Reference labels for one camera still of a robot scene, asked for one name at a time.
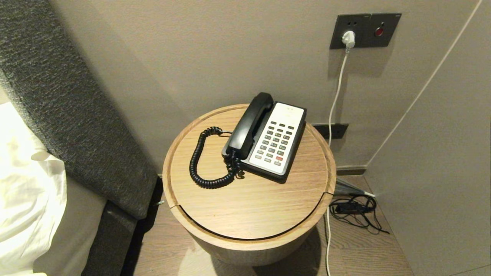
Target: gray fabric headboard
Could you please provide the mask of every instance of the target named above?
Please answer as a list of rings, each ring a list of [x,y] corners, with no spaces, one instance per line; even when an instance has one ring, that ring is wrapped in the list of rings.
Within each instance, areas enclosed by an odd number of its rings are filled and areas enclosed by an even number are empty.
[[[67,174],[146,216],[157,174],[47,0],[0,4],[0,84]]]

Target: wooden table top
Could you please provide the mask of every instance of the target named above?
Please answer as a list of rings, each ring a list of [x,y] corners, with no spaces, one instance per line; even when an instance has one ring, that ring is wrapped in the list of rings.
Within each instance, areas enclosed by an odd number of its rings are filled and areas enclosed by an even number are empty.
[[[188,125],[167,153],[163,178],[170,208],[180,205],[196,224],[219,236],[259,240],[285,233],[304,221],[324,193],[334,193],[336,170],[326,141],[307,123],[286,183],[246,171],[244,179],[226,187],[200,188],[189,175],[199,134],[211,126],[233,131],[247,106],[217,109]],[[206,139],[198,163],[202,178],[216,179],[227,173],[221,156],[227,139],[216,135]]]

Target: baseboard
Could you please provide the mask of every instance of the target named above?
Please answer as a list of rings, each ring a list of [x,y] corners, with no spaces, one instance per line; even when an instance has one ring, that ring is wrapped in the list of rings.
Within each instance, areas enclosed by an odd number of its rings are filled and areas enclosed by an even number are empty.
[[[336,168],[337,175],[363,175],[367,170],[366,166],[339,166]]]

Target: black cable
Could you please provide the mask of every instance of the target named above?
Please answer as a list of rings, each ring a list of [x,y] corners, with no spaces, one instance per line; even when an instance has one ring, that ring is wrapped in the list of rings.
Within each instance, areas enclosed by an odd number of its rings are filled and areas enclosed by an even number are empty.
[[[357,200],[358,198],[365,198],[365,199],[367,199],[367,201],[365,203],[362,203],[362,202]],[[342,207],[344,207],[344,208],[349,207],[349,213],[343,214]],[[331,213],[331,215],[335,219],[342,221],[344,223],[348,223],[350,225],[360,227],[360,228],[369,229],[369,227],[372,227],[378,231],[376,234],[378,234],[380,232],[390,234],[389,232],[382,229],[382,226],[380,225],[380,222],[377,219],[377,214],[375,212],[376,207],[377,207],[377,202],[375,201],[375,199],[373,197],[367,196],[367,195],[355,195],[355,196],[351,197],[350,199],[341,198],[341,199],[337,199],[337,200],[333,201],[329,205],[329,212]],[[373,218],[375,221],[375,225],[365,215],[366,213],[370,213],[372,211],[373,211]],[[362,216],[365,219],[366,224],[361,222],[356,217],[357,215]],[[348,220],[347,219],[348,217],[353,218],[357,224]]]
[[[230,133],[230,132],[223,131],[219,127],[209,127],[199,135],[198,144],[196,145],[196,149],[194,150],[194,153],[192,154],[191,157],[191,161],[189,162],[189,174],[191,175],[192,180],[202,188],[205,189],[221,188],[232,183],[236,175],[238,178],[242,178],[244,174],[244,171],[241,169],[240,159],[235,157],[236,152],[232,151],[228,156],[224,157],[223,160],[227,166],[227,171],[228,171],[228,174],[226,174],[224,177],[217,178],[215,180],[206,180],[198,175],[198,161],[199,158],[201,157],[201,153],[203,152],[203,147],[205,145],[206,137],[210,135],[221,135],[223,133]]]

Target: coiled phone cord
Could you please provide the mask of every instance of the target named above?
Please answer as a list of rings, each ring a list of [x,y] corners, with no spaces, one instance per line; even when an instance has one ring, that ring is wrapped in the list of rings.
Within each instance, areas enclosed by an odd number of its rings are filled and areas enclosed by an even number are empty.
[[[224,177],[217,178],[215,180],[206,180],[201,178],[198,175],[198,161],[201,157],[201,153],[203,152],[203,147],[205,145],[206,137],[210,135],[221,135],[223,133],[231,133],[228,131],[223,131],[219,127],[209,127],[204,130],[198,138],[198,144],[196,145],[196,149],[192,154],[191,161],[189,162],[189,174],[193,181],[200,187],[205,189],[217,189],[234,181],[235,176],[241,178],[244,174],[244,171],[241,169],[241,162],[238,157],[235,157],[235,151],[232,151],[228,156],[224,158],[224,162],[227,166],[228,174]]]

